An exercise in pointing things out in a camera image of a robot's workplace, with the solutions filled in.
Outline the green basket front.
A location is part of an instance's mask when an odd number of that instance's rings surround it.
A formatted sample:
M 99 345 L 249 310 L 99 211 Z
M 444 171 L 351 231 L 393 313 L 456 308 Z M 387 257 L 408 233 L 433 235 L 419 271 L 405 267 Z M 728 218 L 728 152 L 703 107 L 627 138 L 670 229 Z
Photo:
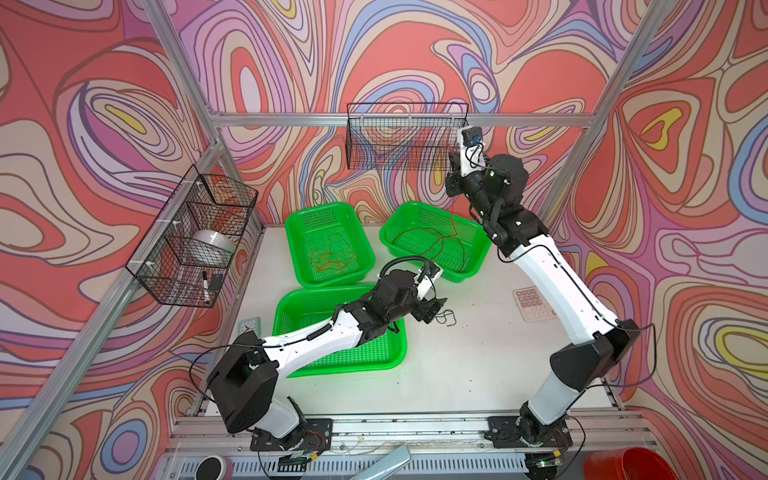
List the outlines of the green basket front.
M 278 362 L 281 379 L 302 376 L 388 370 L 404 360 L 408 342 L 405 323 L 365 341 L 352 314 L 336 308 L 359 300 L 371 284 L 302 289 L 278 303 L 273 335 L 265 353 Z

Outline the green basket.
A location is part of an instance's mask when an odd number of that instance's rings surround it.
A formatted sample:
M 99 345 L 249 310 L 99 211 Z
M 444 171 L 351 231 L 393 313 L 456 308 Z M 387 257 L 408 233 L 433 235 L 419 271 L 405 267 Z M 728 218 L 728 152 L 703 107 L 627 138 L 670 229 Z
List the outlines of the green basket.
M 476 275 L 491 247 L 478 223 L 416 201 L 395 211 L 379 239 L 395 257 L 432 260 L 443 269 L 442 278 L 453 283 Z
M 278 303 L 273 335 L 265 353 L 278 362 L 281 379 L 302 376 L 388 370 L 404 360 L 408 342 L 405 323 L 365 341 L 352 314 L 336 308 L 359 300 L 371 284 L 302 289 Z
M 296 279 L 305 288 L 355 284 L 374 267 L 371 244 L 347 203 L 293 213 L 285 232 Z

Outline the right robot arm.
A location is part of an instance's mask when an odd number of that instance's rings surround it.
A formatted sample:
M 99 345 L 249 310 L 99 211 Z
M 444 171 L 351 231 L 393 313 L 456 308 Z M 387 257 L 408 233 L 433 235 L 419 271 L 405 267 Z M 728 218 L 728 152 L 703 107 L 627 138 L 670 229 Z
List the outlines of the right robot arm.
M 630 351 L 640 334 L 588 289 L 566 262 L 548 228 L 522 204 L 529 178 L 521 159 L 486 157 L 478 148 L 452 153 L 446 193 L 463 196 L 501 259 L 517 265 L 561 321 L 569 344 L 550 357 L 550 373 L 519 410 L 518 439 L 529 446 L 548 441 L 567 411 Z

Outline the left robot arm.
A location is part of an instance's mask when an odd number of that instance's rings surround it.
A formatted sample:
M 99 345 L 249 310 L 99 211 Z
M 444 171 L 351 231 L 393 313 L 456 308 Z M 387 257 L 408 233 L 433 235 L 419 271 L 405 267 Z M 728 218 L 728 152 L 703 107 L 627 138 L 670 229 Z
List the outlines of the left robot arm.
M 264 339 L 252 331 L 239 335 L 207 379 L 227 432 L 254 427 L 284 440 L 303 429 L 300 409 L 274 398 L 278 383 L 331 354 L 395 332 L 397 321 L 407 315 L 424 323 L 434 320 L 446 300 L 428 292 L 442 273 L 434 263 L 418 273 L 394 269 L 380 274 L 359 299 L 335 307 L 327 320 Z

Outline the green basket back right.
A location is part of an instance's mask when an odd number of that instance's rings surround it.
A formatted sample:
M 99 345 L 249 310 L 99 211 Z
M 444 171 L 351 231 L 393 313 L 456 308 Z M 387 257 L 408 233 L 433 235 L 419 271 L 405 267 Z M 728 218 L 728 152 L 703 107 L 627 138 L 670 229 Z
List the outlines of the green basket back right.
M 442 278 L 453 283 L 476 275 L 491 247 L 478 223 L 416 201 L 395 211 L 379 239 L 395 257 L 432 260 L 443 269 Z

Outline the green basket back left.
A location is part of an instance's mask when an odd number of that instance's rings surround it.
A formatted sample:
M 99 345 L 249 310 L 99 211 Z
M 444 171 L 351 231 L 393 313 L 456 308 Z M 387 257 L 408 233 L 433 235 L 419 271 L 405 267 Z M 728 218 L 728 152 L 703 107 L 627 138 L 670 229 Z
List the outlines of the green basket back left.
M 355 284 L 374 267 L 371 244 L 347 203 L 293 213 L 285 232 L 296 279 L 305 288 Z

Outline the pink white calculator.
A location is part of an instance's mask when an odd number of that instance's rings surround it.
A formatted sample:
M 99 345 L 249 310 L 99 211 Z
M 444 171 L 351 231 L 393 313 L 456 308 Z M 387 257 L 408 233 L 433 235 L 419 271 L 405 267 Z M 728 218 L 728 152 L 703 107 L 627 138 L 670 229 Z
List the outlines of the pink white calculator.
M 513 291 L 515 303 L 527 323 L 557 320 L 557 314 L 536 287 Z

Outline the small white clock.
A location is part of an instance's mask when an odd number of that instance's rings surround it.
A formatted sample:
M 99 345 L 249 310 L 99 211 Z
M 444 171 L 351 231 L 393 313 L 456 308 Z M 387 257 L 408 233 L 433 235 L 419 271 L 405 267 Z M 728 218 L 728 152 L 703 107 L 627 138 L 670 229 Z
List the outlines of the small white clock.
M 254 332 L 257 336 L 262 335 L 262 322 L 260 317 L 252 317 L 249 319 L 240 320 L 237 323 L 238 335 L 248 331 Z

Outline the silver metal bar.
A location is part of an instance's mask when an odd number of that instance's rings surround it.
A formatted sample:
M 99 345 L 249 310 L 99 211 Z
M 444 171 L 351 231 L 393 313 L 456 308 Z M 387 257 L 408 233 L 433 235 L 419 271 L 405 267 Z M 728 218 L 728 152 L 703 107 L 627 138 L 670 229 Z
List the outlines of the silver metal bar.
M 405 445 L 397 447 L 391 453 L 374 462 L 368 468 L 358 472 L 351 480 L 384 480 L 388 479 L 412 460 L 409 448 Z

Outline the red bucket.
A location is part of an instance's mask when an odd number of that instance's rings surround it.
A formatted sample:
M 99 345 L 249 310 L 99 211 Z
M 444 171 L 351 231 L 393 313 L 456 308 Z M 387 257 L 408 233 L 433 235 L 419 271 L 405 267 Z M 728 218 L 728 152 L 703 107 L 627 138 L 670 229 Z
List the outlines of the red bucket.
M 642 447 L 589 454 L 584 461 L 583 474 L 587 480 L 678 479 L 663 457 Z

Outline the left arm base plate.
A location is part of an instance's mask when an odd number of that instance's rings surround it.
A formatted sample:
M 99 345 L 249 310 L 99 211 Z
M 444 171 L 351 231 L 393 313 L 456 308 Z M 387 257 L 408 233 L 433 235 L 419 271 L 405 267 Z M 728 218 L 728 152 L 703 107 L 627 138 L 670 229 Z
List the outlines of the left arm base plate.
M 283 438 L 277 438 L 264 430 L 256 429 L 251 437 L 250 450 L 299 455 L 321 454 L 331 447 L 332 433 L 331 418 L 309 418 L 301 421 Z

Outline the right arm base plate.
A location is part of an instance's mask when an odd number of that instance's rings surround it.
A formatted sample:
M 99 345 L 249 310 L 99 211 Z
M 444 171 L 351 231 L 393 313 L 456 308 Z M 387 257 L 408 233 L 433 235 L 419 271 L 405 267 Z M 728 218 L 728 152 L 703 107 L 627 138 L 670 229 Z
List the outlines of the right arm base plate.
M 534 417 L 491 416 L 483 437 L 494 448 L 554 448 L 568 450 L 573 446 L 564 416 L 550 425 L 540 425 Z

